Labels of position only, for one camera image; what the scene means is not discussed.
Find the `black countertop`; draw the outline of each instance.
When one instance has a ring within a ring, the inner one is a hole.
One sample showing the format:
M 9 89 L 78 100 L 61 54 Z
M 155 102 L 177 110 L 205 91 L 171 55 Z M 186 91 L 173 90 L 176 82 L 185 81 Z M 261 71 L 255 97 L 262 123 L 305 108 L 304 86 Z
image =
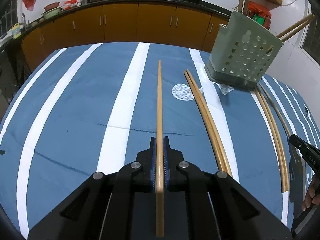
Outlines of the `black countertop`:
M 47 23 L 52 22 L 60 17 L 63 17 L 69 13 L 74 13 L 77 10 L 81 10 L 81 9 L 89 8 L 89 7 L 94 7 L 94 6 L 98 6 L 98 5 L 103 5 L 103 4 L 121 3 L 121 2 L 154 2 L 154 3 L 159 2 L 159 3 L 177 4 L 177 5 L 185 6 L 188 8 L 193 8 L 193 9 L 198 9 L 201 11 L 214 13 L 216 15 L 225 17 L 227 19 L 229 19 L 230 15 L 231 15 L 231 11 L 229 11 L 225 8 L 222 8 L 220 6 L 214 5 L 212 3 L 205 2 L 205 1 L 195 2 L 192 0 L 103 0 L 103 1 L 98 1 L 98 2 L 87 3 L 85 5 L 73 7 L 69 10 L 61 11 L 56 16 L 51 17 L 50 19 L 44 20 L 44 21 L 38 23 L 34 27 L 29 27 L 26 31 L 21 33 L 21 35 L 16 39 L 16 41 L 22 41 L 22 39 L 26 35 L 28 35 L 31 31 L 33 31 L 34 29 L 41 27 L 43 25 L 46 25 Z M 12 42 L 12 39 L 7 41 L 6 43 L 2 44 L 0 46 L 0 51 L 2 51 L 10 42 Z

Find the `table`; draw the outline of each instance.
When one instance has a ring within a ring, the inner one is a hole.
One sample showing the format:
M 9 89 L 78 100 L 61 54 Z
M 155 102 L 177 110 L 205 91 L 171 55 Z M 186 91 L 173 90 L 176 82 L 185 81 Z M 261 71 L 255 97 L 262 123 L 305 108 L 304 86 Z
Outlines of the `table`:
M 300 174 L 283 140 L 290 193 L 281 192 L 271 132 L 256 96 L 212 83 L 209 53 L 176 46 L 120 42 L 53 52 L 28 78 L 1 123 L 0 203 L 15 227 L 29 230 L 95 171 L 117 172 L 156 136 L 157 64 L 162 62 L 163 131 L 172 148 L 202 171 L 217 164 L 183 71 L 189 69 L 216 123 L 233 177 L 291 228 L 311 169 Z M 306 103 L 292 88 L 264 75 L 291 132 L 320 146 Z

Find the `metal screw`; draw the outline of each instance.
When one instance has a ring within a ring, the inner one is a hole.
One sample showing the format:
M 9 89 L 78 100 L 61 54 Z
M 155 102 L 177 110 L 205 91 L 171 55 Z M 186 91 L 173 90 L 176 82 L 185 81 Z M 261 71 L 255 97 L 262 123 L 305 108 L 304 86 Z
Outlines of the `metal screw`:
M 133 163 L 131 163 L 131 168 L 133 168 L 133 169 L 140 168 L 140 166 L 141 166 L 141 163 L 140 163 L 140 162 L 133 162 Z
M 189 163 L 183 161 L 183 162 L 180 162 L 180 163 L 179 163 L 179 166 L 180 166 L 181 168 L 187 168 L 187 167 L 189 167 Z
M 225 179 L 228 176 L 228 174 L 226 172 L 224 172 L 224 171 L 218 171 L 217 176 L 220 179 Z
M 94 179 L 101 179 L 103 177 L 103 173 L 98 171 L 93 174 Z

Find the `tiled wall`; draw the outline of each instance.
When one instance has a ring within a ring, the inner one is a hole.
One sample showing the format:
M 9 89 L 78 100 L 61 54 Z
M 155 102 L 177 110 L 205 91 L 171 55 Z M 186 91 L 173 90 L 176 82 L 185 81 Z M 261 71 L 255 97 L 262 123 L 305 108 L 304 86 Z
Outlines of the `tiled wall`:
M 27 22 L 28 20 L 31 22 L 41 17 L 45 5 L 56 1 L 63 2 L 65 0 L 37 0 L 32 12 L 27 11 L 24 5 L 18 3 L 20 4 L 20 6 L 18 6 L 18 12 L 24 12 Z M 229 10 L 233 10 L 234 6 L 238 5 L 238 0 L 205 1 Z M 265 0 L 252 1 L 265 5 L 271 11 L 270 30 L 275 35 L 302 19 L 307 14 L 306 6 L 308 6 L 308 1 L 306 0 L 297 0 L 288 6 L 276 6 Z M 290 4 L 293 1 L 295 0 L 283 0 L 283 5 Z M 276 59 L 268 69 L 267 74 L 295 88 L 295 90 L 303 96 L 316 122 L 320 125 L 320 102 L 314 100 L 315 92 L 320 91 L 320 70 L 318 68 L 319 66 L 299 48 L 301 38 L 302 31 L 284 43 Z

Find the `faucet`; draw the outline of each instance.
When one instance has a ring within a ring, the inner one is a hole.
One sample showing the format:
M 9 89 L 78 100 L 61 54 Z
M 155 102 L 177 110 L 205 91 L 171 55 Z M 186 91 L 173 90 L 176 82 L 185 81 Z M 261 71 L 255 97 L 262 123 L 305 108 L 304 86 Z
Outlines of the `faucet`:
M 26 28 L 27 23 L 26 23 L 26 16 L 24 15 L 24 13 L 22 13 L 22 18 L 23 18 L 23 26 Z

